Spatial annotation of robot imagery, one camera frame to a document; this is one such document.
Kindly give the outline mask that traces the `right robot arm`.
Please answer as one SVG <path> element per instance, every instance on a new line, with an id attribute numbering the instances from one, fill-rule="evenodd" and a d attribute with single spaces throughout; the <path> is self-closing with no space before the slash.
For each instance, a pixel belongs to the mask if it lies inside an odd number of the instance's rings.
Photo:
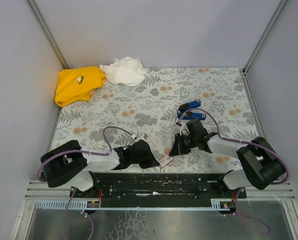
<path id="1" fill-rule="evenodd" d="M 208 132 L 200 120 L 193 119 L 175 134 L 169 156 L 187 155 L 194 148 L 239 160 L 241 169 L 231 170 L 222 177 L 222 182 L 231 190 L 250 186 L 264 190 L 271 184 L 286 182 L 289 177 L 283 161 L 260 136 L 252 141 L 226 138 L 217 132 Z"/>

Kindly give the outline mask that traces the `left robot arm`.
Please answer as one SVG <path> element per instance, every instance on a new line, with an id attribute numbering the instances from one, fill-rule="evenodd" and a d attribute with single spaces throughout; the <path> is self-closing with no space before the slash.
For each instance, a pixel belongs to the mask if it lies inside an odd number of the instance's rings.
<path id="1" fill-rule="evenodd" d="M 46 182 L 49 188 L 68 185 L 81 192 L 94 186 L 92 173 L 124 170 L 134 164 L 142 169 L 160 165 L 143 139 L 132 145 L 113 148 L 110 152 L 83 150 L 77 140 L 70 140 L 45 153 L 40 162 L 39 181 Z"/>

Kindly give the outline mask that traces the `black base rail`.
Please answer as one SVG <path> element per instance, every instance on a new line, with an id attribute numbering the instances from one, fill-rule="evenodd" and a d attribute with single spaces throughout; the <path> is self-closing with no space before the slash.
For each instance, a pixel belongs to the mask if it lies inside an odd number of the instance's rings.
<path id="1" fill-rule="evenodd" d="M 154 201 L 157 203 L 198 200 L 231 202 L 245 199 L 245 193 L 229 189 L 221 173 L 92 173 L 94 186 L 77 190 L 75 198 L 118 201 Z"/>

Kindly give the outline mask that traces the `red white staple box sleeve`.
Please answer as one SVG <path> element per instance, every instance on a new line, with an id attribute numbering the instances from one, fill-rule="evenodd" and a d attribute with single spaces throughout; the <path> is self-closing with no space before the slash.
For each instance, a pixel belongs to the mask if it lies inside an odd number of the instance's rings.
<path id="1" fill-rule="evenodd" d="M 161 168 L 166 167 L 168 164 L 170 164 L 172 161 L 174 160 L 174 158 L 172 156 L 169 156 L 169 154 L 166 154 L 164 157 L 162 157 L 158 163 L 160 165 Z"/>

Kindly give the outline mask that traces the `blue stapler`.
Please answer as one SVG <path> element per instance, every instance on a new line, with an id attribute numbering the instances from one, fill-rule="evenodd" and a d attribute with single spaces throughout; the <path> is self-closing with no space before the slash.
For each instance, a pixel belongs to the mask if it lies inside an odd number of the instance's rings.
<path id="1" fill-rule="evenodd" d="M 186 114 L 182 118 L 183 120 L 206 120 L 207 116 L 205 113 L 193 112 L 194 109 L 199 108 L 200 106 L 201 101 L 199 99 L 180 105 L 177 110 L 177 118 L 179 119 L 182 116 L 182 114 L 186 112 Z"/>

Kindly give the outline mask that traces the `floral patterned table mat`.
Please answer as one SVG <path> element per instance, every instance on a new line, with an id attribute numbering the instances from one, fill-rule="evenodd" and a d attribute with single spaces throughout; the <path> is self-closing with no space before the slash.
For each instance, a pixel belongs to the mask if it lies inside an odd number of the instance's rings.
<path id="1" fill-rule="evenodd" d="M 245 141 L 259 135 L 237 67 L 153 67 L 138 86 L 105 82 L 89 101 L 65 106 L 51 148 L 77 140 L 85 150 L 107 151 L 132 144 L 131 134 L 147 134 L 160 160 L 171 151 L 180 129 L 179 106 L 195 100 L 209 113 L 202 123 L 208 132 Z"/>

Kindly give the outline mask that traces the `yellow t-shirt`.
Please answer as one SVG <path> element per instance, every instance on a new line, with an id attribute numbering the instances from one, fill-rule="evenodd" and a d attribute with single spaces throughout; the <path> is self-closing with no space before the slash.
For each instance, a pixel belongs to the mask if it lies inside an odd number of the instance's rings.
<path id="1" fill-rule="evenodd" d="M 105 74 L 97 66 L 64 69 L 58 74 L 54 101 L 59 107 L 89 101 L 94 90 L 102 87 L 105 80 Z"/>

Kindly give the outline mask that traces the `white crumpled cloth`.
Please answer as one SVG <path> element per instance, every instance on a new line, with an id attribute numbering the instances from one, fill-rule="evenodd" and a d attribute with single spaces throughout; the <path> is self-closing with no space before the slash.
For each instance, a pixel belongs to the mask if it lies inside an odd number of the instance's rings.
<path id="1" fill-rule="evenodd" d="M 106 79 L 113 85 L 136 87 L 145 80 L 146 70 L 138 59 L 126 56 L 110 65 L 100 65 Z"/>

